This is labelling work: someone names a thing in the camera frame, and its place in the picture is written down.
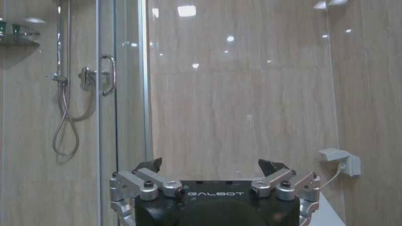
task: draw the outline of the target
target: wall socket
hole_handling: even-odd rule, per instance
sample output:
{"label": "wall socket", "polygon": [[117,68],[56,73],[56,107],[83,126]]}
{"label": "wall socket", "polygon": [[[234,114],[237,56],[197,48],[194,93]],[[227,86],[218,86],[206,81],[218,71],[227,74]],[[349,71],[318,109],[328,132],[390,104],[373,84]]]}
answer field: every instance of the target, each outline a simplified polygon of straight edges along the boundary
{"label": "wall socket", "polygon": [[356,155],[350,154],[348,151],[340,150],[337,148],[329,148],[321,150],[322,159],[328,162],[338,161],[342,166],[341,172],[352,177],[362,175],[361,169],[361,159]]}

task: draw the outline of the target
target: screw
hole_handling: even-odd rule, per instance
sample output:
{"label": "screw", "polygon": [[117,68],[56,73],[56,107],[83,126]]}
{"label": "screw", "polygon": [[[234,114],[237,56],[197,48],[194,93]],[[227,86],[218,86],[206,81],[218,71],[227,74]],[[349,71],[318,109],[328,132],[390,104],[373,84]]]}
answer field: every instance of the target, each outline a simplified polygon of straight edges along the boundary
{"label": "screw", "polygon": [[183,188],[179,188],[177,191],[175,191],[175,196],[177,198],[181,198],[185,196],[185,189]]}
{"label": "screw", "polygon": [[289,181],[289,180],[284,180],[284,181],[281,182],[281,186],[282,186],[282,187],[290,187],[290,186],[292,186],[290,181]]}
{"label": "screw", "polygon": [[254,198],[258,198],[258,196],[259,196],[259,191],[258,191],[255,188],[251,188],[251,189],[250,189],[250,195],[251,195]]}
{"label": "screw", "polygon": [[265,182],[265,181],[258,181],[257,184],[258,184],[259,186],[266,186],[266,182]]}
{"label": "screw", "polygon": [[154,182],[153,181],[146,181],[145,182],[145,188],[153,188],[154,187]]}

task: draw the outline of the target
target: shower door frame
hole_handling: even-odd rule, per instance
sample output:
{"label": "shower door frame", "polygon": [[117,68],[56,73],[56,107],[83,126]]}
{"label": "shower door frame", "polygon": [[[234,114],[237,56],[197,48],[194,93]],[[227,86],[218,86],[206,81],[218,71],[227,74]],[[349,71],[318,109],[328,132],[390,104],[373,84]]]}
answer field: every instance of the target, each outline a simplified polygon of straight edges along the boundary
{"label": "shower door frame", "polygon": [[[102,60],[102,54],[103,54],[103,43],[102,43],[102,36],[105,32],[114,31],[114,46],[109,46],[109,48],[113,48],[114,56],[117,57],[117,0],[114,0],[114,8],[111,9],[114,11],[114,23],[113,29],[109,29],[109,31],[105,31],[103,22],[102,22],[102,7],[110,0],[95,0],[97,2],[97,149],[98,149],[98,225],[106,226],[105,219],[109,216],[103,216],[105,208],[110,208],[109,201],[102,200],[102,197],[105,197],[106,193],[109,193],[109,185],[103,183],[110,176],[113,172],[109,172],[111,169],[103,169],[102,160],[105,159],[106,152],[115,151],[117,152],[117,165],[113,167],[115,171],[119,171],[119,148],[118,148],[118,101],[115,96],[115,131],[109,131],[110,133],[115,134],[115,140],[117,140],[117,146],[115,150],[103,150],[102,147],[102,121],[105,120],[105,116],[102,116],[102,100],[106,98],[102,95],[102,72],[103,70],[103,64],[106,63]],[[145,114],[145,157],[146,160],[151,160],[154,158],[153,153],[153,130],[151,130],[151,103],[150,103],[150,88],[149,88],[149,0],[138,0],[138,47],[139,47],[139,74],[143,79],[143,85],[142,85],[142,91],[143,91],[143,114]],[[119,68],[118,70],[118,76],[117,76],[117,87],[119,89]]]}

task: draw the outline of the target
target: silver metal joint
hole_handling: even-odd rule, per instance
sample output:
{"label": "silver metal joint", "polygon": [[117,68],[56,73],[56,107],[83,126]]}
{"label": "silver metal joint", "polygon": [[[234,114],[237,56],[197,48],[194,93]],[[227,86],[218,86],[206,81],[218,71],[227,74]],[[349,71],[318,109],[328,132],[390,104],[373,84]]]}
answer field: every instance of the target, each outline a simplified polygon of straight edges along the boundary
{"label": "silver metal joint", "polygon": [[271,191],[276,189],[277,184],[281,183],[282,180],[289,180],[293,175],[294,174],[290,169],[281,169],[274,174],[267,176],[263,180],[253,181],[250,194],[255,198],[269,197]]}
{"label": "silver metal joint", "polygon": [[292,201],[296,199],[297,191],[305,186],[309,186],[313,181],[313,173],[308,175],[297,175],[289,181],[282,181],[277,185],[277,198],[284,201]]}
{"label": "silver metal joint", "polygon": [[145,180],[153,181],[167,197],[179,198],[183,195],[183,184],[181,181],[165,178],[147,168],[139,169],[137,171],[137,176]]}

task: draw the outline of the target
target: metal bracket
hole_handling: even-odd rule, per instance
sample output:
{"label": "metal bracket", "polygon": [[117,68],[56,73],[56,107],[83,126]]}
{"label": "metal bracket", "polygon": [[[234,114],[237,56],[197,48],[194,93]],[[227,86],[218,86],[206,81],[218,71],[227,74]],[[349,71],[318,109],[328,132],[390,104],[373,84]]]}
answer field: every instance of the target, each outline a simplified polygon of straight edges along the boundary
{"label": "metal bracket", "polygon": [[119,221],[125,226],[137,226],[135,219],[133,217],[131,206],[125,200],[119,202],[111,202],[111,208],[114,211],[117,211]]}
{"label": "metal bracket", "polygon": [[271,191],[276,189],[277,184],[284,180],[289,180],[294,176],[290,169],[281,169],[262,180],[251,182],[250,194],[255,198],[266,198],[270,196]]}
{"label": "metal bracket", "polygon": [[301,199],[300,225],[308,226],[312,221],[312,214],[320,208],[321,178],[316,173],[297,175],[289,181],[277,185],[277,198],[292,201],[296,196]]}
{"label": "metal bracket", "polygon": [[181,181],[165,178],[147,168],[139,169],[137,171],[137,176],[139,176],[145,180],[153,181],[167,197],[181,198],[185,195],[183,185]]}
{"label": "metal bracket", "polygon": [[127,171],[114,173],[110,179],[111,208],[117,211],[125,226],[135,226],[133,217],[133,203],[130,201],[139,195],[142,200],[151,201],[158,198],[158,186],[151,181],[145,181]]}

